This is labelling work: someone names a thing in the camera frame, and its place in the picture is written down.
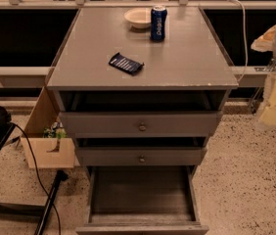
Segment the blue pepsi can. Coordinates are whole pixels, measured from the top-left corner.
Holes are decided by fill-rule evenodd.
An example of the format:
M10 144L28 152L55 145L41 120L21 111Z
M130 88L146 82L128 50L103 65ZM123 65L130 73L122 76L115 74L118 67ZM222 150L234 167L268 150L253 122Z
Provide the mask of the blue pepsi can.
M151 39L163 41L165 39L165 21L167 9L165 6L157 5L151 10Z

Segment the grey middle drawer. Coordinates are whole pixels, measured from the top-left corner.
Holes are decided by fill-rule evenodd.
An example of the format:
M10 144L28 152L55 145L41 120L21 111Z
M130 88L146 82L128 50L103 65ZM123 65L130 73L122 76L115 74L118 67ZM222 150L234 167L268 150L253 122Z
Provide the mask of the grey middle drawer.
M82 165L122 166L122 165L199 165L207 148L80 148L75 149Z

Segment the green items in crate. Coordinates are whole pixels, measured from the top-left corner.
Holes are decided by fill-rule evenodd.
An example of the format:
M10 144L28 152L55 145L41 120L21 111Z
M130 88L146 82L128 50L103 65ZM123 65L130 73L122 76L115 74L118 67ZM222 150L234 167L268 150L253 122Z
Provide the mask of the green items in crate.
M63 125L59 121L55 121L50 127L46 127L43 131L44 138L66 138L67 134Z

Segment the white bowl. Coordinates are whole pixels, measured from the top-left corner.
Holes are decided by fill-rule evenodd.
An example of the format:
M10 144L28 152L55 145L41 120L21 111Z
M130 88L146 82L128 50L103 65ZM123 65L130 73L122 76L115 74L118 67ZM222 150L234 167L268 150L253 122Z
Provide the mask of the white bowl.
M148 28L151 25L151 10L148 8L131 9L124 14L124 18L135 28Z

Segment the grey drawer cabinet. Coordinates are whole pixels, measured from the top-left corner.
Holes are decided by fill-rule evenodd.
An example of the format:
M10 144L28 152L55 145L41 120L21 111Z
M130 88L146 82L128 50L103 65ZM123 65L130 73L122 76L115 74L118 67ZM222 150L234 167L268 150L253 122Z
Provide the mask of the grey drawer cabinet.
M201 12L170 8L162 42L131 28L124 14L120 7L79 12L48 83L60 113L222 112L237 81ZM109 65L116 53L144 67L136 75L117 70ZM69 137L75 149L180 149L206 148L212 135Z

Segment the grey top drawer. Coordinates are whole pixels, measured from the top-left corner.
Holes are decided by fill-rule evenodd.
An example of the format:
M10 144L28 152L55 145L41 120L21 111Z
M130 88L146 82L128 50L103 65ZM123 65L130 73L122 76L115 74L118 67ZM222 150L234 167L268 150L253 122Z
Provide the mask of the grey top drawer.
M212 135L222 112L60 113L71 137L205 137Z

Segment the grey bottom drawer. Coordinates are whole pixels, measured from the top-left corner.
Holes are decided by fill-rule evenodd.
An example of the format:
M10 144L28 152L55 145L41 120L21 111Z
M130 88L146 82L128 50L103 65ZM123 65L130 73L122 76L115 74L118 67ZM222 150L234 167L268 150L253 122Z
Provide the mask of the grey bottom drawer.
M78 235L206 235L193 169L177 166L100 166L90 177L85 223Z

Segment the wooden crate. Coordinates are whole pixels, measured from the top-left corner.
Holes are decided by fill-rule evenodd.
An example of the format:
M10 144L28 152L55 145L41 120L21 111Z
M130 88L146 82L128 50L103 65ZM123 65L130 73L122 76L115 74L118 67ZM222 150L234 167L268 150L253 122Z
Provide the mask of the wooden crate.
M58 114L49 92L43 88L24 128L27 138L21 137L30 168L74 167L74 145L70 138L60 137L64 130L58 128L55 137L47 137L47 129L60 122Z

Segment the black stand leg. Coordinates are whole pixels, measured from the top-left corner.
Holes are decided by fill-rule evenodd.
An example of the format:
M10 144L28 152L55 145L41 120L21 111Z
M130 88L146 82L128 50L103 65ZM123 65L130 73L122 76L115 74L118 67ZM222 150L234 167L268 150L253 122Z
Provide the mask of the black stand leg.
M42 211L42 214L40 215L34 235L43 235L51 209L55 206L54 202L55 202L60 184L63 181L66 181L68 178L69 178L68 175L63 170L57 171L54 181L52 183L51 189L47 193L47 201L43 207L43 211Z

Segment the blue rxbar blueberry wrapper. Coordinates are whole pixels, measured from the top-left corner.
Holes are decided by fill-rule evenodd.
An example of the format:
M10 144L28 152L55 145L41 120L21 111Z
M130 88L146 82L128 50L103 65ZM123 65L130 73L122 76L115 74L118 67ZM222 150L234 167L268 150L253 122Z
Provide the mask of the blue rxbar blueberry wrapper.
M109 65L130 75L138 74L144 67L143 63L131 60L120 53L116 53L110 58Z

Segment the grey drawer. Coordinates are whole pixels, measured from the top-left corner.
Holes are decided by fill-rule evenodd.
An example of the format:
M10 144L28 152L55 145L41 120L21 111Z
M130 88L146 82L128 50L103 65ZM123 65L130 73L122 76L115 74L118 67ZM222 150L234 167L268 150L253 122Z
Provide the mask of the grey drawer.
M71 137L205 137L212 135L222 112L60 113Z
M122 165L199 165L207 148L80 148L75 149L82 165L122 166Z
M177 166L100 166L90 177L85 223L78 235L206 235L193 169Z

